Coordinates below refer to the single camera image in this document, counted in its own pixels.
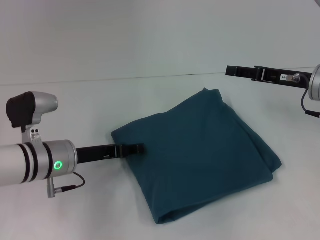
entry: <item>white wall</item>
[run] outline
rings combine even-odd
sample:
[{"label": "white wall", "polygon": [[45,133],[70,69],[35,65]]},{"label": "white wall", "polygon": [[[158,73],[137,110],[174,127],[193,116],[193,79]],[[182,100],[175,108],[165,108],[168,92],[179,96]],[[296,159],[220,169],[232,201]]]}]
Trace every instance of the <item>white wall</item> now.
[{"label": "white wall", "polygon": [[314,0],[0,0],[0,84],[319,63]]},{"label": "white wall", "polygon": [[[26,91],[58,97],[56,112],[39,126],[45,141],[76,147],[111,144],[111,132],[168,111],[203,88],[223,100],[278,154],[274,180],[210,204],[176,222],[156,225],[139,185],[119,159],[80,164],[84,187],[47,199],[45,181],[0,188],[4,240],[318,240],[320,238],[320,122],[304,114],[303,89],[209,74],[3,86],[0,144],[20,143],[6,117],[9,98]],[[306,99],[308,109],[319,102]],[[55,185],[79,184],[73,175]]]}]

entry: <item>black band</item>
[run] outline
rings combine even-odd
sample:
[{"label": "black band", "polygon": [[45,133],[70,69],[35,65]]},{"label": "black band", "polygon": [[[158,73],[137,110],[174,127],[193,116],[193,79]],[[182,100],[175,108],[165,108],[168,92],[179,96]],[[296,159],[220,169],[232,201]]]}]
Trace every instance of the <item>black band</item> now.
[{"label": "black band", "polygon": [[39,169],[38,156],[37,156],[37,152],[36,152],[35,147],[30,142],[25,142],[24,144],[27,145],[30,148],[30,151],[31,151],[31,153],[33,155],[34,167],[33,167],[33,175],[32,175],[32,178],[30,180],[30,182],[32,182],[33,180],[36,179],[36,177],[38,175],[38,169]]},{"label": "black band", "polygon": [[45,149],[46,149],[46,151],[48,153],[48,157],[49,157],[49,170],[48,170],[48,174],[44,178],[44,179],[47,179],[47,178],[50,177],[50,175],[52,173],[52,169],[54,168],[54,158],[52,157],[52,152],[51,152],[50,147],[48,146],[48,144],[43,142],[43,146],[45,147]]},{"label": "black band", "polygon": [[17,144],[17,145],[22,149],[22,152],[24,154],[24,159],[25,159],[25,175],[24,175],[23,181],[21,182],[23,184],[29,178],[29,174],[30,174],[30,158],[29,158],[29,154],[28,154],[28,151],[27,151],[26,147],[23,146],[22,144]]}]

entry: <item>folded towel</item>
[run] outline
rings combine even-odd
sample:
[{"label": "folded towel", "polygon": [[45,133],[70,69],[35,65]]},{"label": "folded towel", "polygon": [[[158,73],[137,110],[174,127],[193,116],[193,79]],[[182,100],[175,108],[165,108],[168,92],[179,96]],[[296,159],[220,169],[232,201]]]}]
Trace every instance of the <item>folded towel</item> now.
[{"label": "folded towel", "polygon": [[115,130],[112,137],[116,144],[145,144],[146,153],[128,156],[127,162],[156,224],[270,182],[282,165],[218,90],[204,89],[168,112]]}]

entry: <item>green led ring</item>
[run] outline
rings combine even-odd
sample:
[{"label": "green led ring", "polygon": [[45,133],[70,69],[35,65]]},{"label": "green led ring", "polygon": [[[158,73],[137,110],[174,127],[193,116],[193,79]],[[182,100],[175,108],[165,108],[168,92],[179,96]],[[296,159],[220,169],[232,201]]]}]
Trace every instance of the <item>green led ring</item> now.
[{"label": "green led ring", "polygon": [[61,161],[56,161],[53,167],[54,167],[55,170],[59,170],[60,168],[62,168],[62,162]]}]

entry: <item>dark green fabric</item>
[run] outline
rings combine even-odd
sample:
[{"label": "dark green fabric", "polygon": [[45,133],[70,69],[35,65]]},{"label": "dark green fabric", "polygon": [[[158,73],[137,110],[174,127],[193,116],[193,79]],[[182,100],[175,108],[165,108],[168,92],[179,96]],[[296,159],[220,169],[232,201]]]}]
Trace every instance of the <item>dark green fabric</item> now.
[{"label": "dark green fabric", "polygon": [[226,105],[218,90],[197,93],[168,112],[112,133],[116,144],[144,143],[127,162],[156,224],[270,182],[277,155]]}]

